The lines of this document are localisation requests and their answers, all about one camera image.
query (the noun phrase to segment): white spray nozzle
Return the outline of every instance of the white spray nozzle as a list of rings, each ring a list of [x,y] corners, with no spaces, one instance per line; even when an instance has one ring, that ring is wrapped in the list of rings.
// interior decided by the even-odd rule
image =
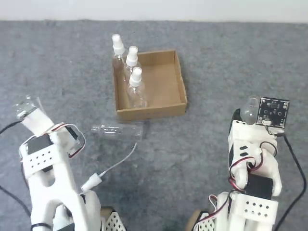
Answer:
[[[112,35],[112,42],[114,44],[114,52],[115,54],[124,54],[125,48],[124,44],[122,42],[121,36],[119,34],[114,34]]]
[[[137,87],[141,83],[141,73],[142,69],[140,67],[135,67],[133,73],[130,75],[129,84],[133,87]]]
[[[138,62],[138,47],[136,46],[130,46],[128,50],[128,55],[126,58],[126,64],[128,66],[135,66]]]

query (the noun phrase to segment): gray carpet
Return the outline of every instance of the gray carpet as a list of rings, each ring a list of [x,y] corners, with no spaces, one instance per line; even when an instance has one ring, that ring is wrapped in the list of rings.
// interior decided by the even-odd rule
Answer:
[[[308,112],[308,25],[184,22],[0,22],[0,126],[15,120],[12,105],[37,95],[54,122],[75,123],[87,137],[71,162],[76,183],[123,158],[132,143],[104,141],[90,127],[115,116],[111,35],[140,51],[176,49],[189,105],[180,117],[151,120],[134,155],[97,187],[130,231],[180,231],[207,196],[227,183],[227,135],[233,111],[249,95],[286,98],[286,132],[305,173]],[[30,207],[18,147],[30,136],[22,125],[1,135],[0,185]],[[287,146],[277,156],[283,190],[281,217],[302,190]],[[29,230],[20,206],[0,193],[0,230]],[[281,231],[308,230],[308,196]]]

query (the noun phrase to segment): cardboard box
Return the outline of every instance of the cardboard box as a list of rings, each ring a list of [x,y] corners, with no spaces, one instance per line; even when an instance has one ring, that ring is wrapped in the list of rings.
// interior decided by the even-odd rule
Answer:
[[[148,107],[130,108],[126,83],[114,77],[116,113],[123,120],[142,120],[185,114],[186,90],[176,51],[138,54]]]

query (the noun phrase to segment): robotic arm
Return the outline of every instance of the robotic arm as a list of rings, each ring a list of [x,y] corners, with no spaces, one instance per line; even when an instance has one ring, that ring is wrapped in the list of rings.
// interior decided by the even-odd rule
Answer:
[[[31,230],[101,230],[100,201],[93,191],[78,193],[69,165],[69,157],[83,148],[80,135],[69,125],[54,125],[29,97],[17,107],[17,117],[34,133],[19,148],[31,195]]]
[[[255,122],[237,109],[229,129],[229,182],[233,190],[217,196],[214,213],[201,212],[189,231],[271,231],[282,182],[276,134],[284,132],[289,101],[261,97]]]

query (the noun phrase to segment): circuit board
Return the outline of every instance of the circuit board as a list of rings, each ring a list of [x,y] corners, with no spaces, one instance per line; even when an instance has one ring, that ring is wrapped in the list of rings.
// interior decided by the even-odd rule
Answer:
[[[261,97],[256,124],[285,128],[289,104],[288,100]]]

